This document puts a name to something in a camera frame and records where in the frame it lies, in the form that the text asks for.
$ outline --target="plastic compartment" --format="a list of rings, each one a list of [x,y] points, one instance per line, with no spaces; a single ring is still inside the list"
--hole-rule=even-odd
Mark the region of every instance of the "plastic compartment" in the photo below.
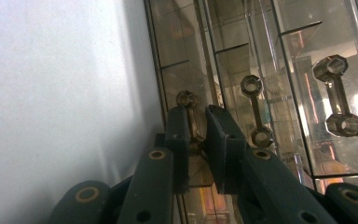
[[[326,120],[332,111],[344,112],[342,108],[332,108],[333,99],[329,99],[326,84],[315,78],[313,68],[331,55],[347,60],[349,67],[341,79],[349,110],[358,116],[358,14],[354,1],[315,4],[315,1],[274,1],[281,30],[279,41],[284,45],[310,160],[306,172],[317,180],[316,188],[324,192],[333,182],[358,185],[358,177],[348,178],[358,176],[358,136],[340,136],[328,130]]]

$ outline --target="hexagonal end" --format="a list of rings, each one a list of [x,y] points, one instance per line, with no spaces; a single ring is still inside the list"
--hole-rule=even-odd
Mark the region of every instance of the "hexagonal end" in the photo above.
[[[254,128],[251,137],[253,144],[257,147],[269,147],[274,142],[272,131],[267,127]]]
[[[263,84],[259,77],[255,75],[246,76],[241,81],[241,91],[245,96],[251,97],[260,94]]]
[[[333,114],[326,120],[327,130],[337,136],[358,136],[358,117],[353,114]]]
[[[322,82],[331,81],[342,77],[348,69],[348,62],[339,55],[328,56],[316,63],[313,67],[313,75]]]
[[[185,107],[194,108],[200,102],[199,96],[192,91],[179,91],[176,95],[176,103]]]

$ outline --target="gray surface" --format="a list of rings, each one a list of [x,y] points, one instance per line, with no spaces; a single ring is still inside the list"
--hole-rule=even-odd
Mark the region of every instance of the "gray surface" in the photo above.
[[[156,83],[143,1],[0,1],[0,224],[130,175],[162,131]]]

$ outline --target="dumbbell-shaped metal part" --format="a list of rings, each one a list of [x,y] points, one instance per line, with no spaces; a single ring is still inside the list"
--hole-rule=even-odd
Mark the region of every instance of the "dumbbell-shaped metal part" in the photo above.
[[[262,90],[263,84],[257,76],[246,76],[241,81],[242,94],[251,99],[252,109],[255,115],[255,128],[253,128],[251,132],[252,142],[257,147],[269,147],[274,142],[272,131],[263,125],[257,102],[257,96]]]
[[[348,62],[339,55],[328,56],[313,68],[316,79],[325,83],[333,114],[326,120],[327,130],[337,136],[358,136],[358,117],[351,113],[341,77]]]
[[[197,105],[199,96],[192,91],[179,91],[176,95],[176,103],[183,105],[187,112],[188,128],[190,130],[190,154],[198,155],[202,151],[203,138],[200,136],[200,127],[197,124]]]

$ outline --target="round hole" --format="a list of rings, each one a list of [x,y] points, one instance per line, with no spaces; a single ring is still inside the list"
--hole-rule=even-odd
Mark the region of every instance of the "round hole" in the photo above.
[[[342,195],[348,201],[351,201],[352,203],[358,204],[358,191],[355,191],[353,189],[343,189],[342,190]]]
[[[268,140],[268,136],[265,134],[265,133],[258,133],[256,136],[255,136],[255,141],[257,143],[262,143],[266,140]]]
[[[234,134],[228,134],[228,135],[226,135],[226,137],[233,139],[233,138],[235,138],[236,136],[235,136]]]
[[[268,152],[263,151],[263,150],[254,150],[253,151],[254,156],[256,156],[258,159],[262,159],[262,160],[269,160],[271,158],[271,155],[269,155]]]
[[[190,98],[187,95],[179,96],[179,104],[180,105],[188,105],[190,103]]]
[[[136,220],[138,222],[147,222],[150,220],[151,217],[152,216],[151,216],[150,212],[142,211],[142,212],[138,213],[138,215],[136,215]]]
[[[152,160],[161,160],[165,157],[165,153],[160,150],[153,150],[149,152],[149,158]]]
[[[335,58],[327,64],[327,71],[339,75],[345,71],[346,64],[343,60]]]
[[[154,157],[154,158],[157,158],[157,157],[160,157],[160,156],[162,156],[162,153],[160,151],[155,151],[155,152],[152,153],[152,157]]]
[[[256,85],[254,83],[247,83],[245,88],[247,91],[255,91]]]
[[[347,122],[342,121],[342,123],[341,123],[341,128],[342,128],[342,129],[345,129],[346,127],[347,127]]]
[[[78,203],[90,203],[100,195],[100,191],[95,187],[86,187],[78,191],[75,199]]]
[[[173,138],[179,139],[179,138],[182,138],[182,135],[181,135],[181,134],[176,133],[176,134],[174,134],[174,135],[173,135]]]
[[[316,216],[314,216],[311,213],[302,212],[300,216],[304,221],[306,221],[308,223],[317,223],[318,222],[318,218],[316,218]]]
[[[258,151],[255,153],[258,157],[267,157],[267,153],[265,153],[264,151]]]

